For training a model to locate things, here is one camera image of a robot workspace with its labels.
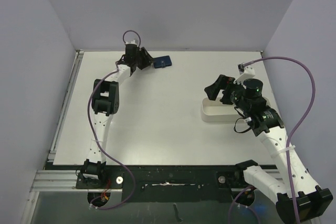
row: white table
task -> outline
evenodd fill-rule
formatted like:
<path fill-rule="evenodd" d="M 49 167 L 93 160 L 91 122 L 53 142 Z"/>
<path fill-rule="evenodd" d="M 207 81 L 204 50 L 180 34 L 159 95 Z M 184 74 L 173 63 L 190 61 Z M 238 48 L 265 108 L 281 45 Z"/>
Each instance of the white table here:
<path fill-rule="evenodd" d="M 93 81 L 115 69 L 123 52 L 85 52 L 59 134 L 54 165 L 82 165 L 92 133 L 86 107 Z M 201 119 L 204 88 L 220 74 L 237 77 L 237 65 L 259 52 L 150 52 L 170 55 L 173 66 L 137 69 L 120 87 L 120 108 L 110 126 L 106 151 L 126 165 L 234 165 L 253 159 L 273 164 L 250 131 L 237 134 L 232 123 Z M 262 62 L 254 65 L 263 96 L 277 109 Z"/>

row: gray wall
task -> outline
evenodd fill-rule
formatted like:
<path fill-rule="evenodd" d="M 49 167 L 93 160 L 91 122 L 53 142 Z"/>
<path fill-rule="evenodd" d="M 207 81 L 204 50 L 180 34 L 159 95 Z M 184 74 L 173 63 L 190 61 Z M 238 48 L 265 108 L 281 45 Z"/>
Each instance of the gray wall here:
<path fill-rule="evenodd" d="M 303 163 L 322 187 L 336 194 L 336 0 L 293 0 L 268 44 L 266 56 L 287 56 L 304 62 L 312 71 L 316 102 L 293 137 Z M 310 100 L 307 74 L 292 63 L 266 63 L 281 115 L 292 129 Z M 323 215 L 323 223 L 336 223 L 336 203 Z"/>
<path fill-rule="evenodd" d="M 262 50 L 292 0 L 50 0 L 76 49 Z"/>
<path fill-rule="evenodd" d="M 0 222 L 19 223 L 75 52 L 48 0 L 0 0 Z"/>

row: screw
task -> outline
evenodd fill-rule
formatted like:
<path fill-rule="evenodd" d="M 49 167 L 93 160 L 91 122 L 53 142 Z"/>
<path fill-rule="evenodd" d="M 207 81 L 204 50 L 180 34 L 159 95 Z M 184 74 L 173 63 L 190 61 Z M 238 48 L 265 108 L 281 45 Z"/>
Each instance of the screw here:
<path fill-rule="evenodd" d="M 221 183 L 221 184 L 224 184 L 225 183 L 225 177 L 224 176 L 220 176 L 218 178 L 218 181 Z"/>
<path fill-rule="evenodd" d="M 120 176 L 116 179 L 116 182 L 117 182 L 118 185 L 122 184 L 123 181 L 124 181 L 124 179 Z"/>

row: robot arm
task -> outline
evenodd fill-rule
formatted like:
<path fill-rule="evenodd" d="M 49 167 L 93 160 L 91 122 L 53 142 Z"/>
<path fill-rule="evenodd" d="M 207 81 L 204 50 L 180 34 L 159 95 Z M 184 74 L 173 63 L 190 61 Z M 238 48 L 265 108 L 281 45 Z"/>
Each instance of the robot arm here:
<path fill-rule="evenodd" d="M 125 54 L 116 62 L 117 69 L 115 73 L 107 77 L 103 82 L 100 79 L 94 81 L 93 88 L 100 83 L 92 96 L 91 107 L 94 115 L 94 130 L 99 144 L 103 150 L 106 149 L 109 127 L 113 115 L 119 109 L 119 86 L 132 74 L 137 68 L 144 69 L 150 66 L 154 59 L 147 50 L 139 48 L 138 42 L 133 40 L 125 43 Z M 80 176 L 85 183 L 93 185 L 103 185 L 106 183 L 106 156 L 101 152 L 92 137 L 90 150 L 84 165 L 80 169 Z"/>
<path fill-rule="evenodd" d="M 107 137 L 109 133 L 109 127 L 111 124 L 111 121 L 113 119 L 113 115 L 118 111 L 119 108 L 119 86 L 126 80 L 128 77 L 131 76 L 131 68 L 127 65 L 119 65 L 118 66 L 118 72 L 110 77 L 108 77 L 104 83 L 102 83 L 101 87 L 99 88 L 99 94 L 96 94 L 96 99 L 92 101 L 92 107 L 95 112 L 94 116 L 94 130 L 96 131 L 98 140 L 100 142 L 101 147 L 105 150 L 106 149 L 106 142 Z M 114 94 L 114 97 L 104 97 L 100 93 L 108 92 L 108 96 L 110 94 Z M 110 99 L 111 105 L 113 108 L 110 109 L 109 115 L 106 115 L 103 111 L 105 109 L 102 108 L 103 104 L 106 103 L 106 99 Z M 87 159 L 90 162 L 100 162 L 104 163 L 106 161 L 106 156 L 100 152 L 96 140 L 94 137 L 92 137 L 91 145 L 90 145 L 90 151 L 88 154 Z"/>
<path fill-rule="evenodd" d="M 296 197 L 301 221 L 318 217 L 324 213 L 333 197 L 329 189 L 321 189 L 310 176 L 294 146 L 286 147 L 287 132 L 279 114 L 267 105 L 262 97 L 263 84 L 253 79 L 255 73 L 251 66 L 238 66 L 241 75 L 235 79 L 220 75 L 216 82 L 204 90 L 209 100 L 216 100 L 223 90 L 221 103 L 234 104 L 241 111 L 245 122 L 254 135 L 263 143 L 276 164 L 283 183 L 264 172 L 255 162 L 243 162 L 243 176 L 246 183 L 258 188 L 274 204 L 284 223 L 295 223 L 292 197 Z M 291 195 L 288 177 L 286 151 L 289 150 L 293 184 L 296 195 Z"/>

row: blue block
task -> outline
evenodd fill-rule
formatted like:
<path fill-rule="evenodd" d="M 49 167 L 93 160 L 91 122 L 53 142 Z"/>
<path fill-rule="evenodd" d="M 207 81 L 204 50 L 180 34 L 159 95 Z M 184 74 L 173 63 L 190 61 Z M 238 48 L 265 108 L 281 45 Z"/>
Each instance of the blue block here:
<path fill-rule="evenodd" d="M 165 68 L 165 67 L 169 67 L 172 65 L 172 60 L 170 59 L 170 56 L 161 56 L 161 57 L 157 57 L 154 58 L 154 68 Z"/>

